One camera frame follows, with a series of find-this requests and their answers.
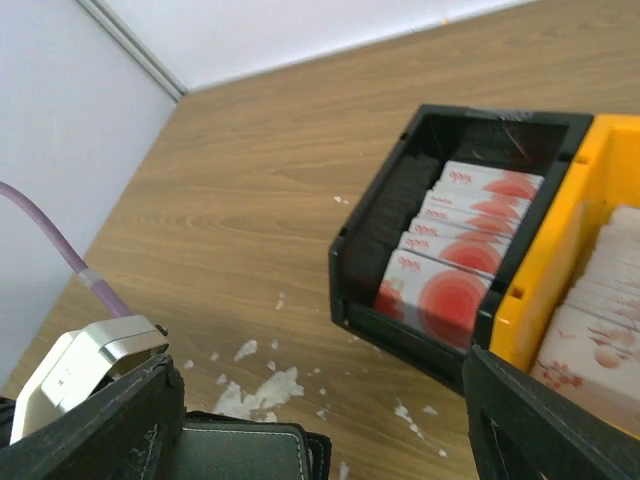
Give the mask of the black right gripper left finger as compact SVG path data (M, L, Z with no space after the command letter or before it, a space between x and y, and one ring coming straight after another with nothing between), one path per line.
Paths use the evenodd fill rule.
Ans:
M184 380L157 355L49 425L1 450L3 479L168 479Z

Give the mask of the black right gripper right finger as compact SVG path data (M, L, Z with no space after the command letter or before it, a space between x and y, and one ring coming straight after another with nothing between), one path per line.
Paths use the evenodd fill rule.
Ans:
M462 376L481 480L639 477L637 439L493 353L473 346Z

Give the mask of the black leather card holder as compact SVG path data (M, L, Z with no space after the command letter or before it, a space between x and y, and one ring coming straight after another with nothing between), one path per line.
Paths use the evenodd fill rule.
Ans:
M185 415L173 479L327 480L331 440L296 423L254 422L191 411Z

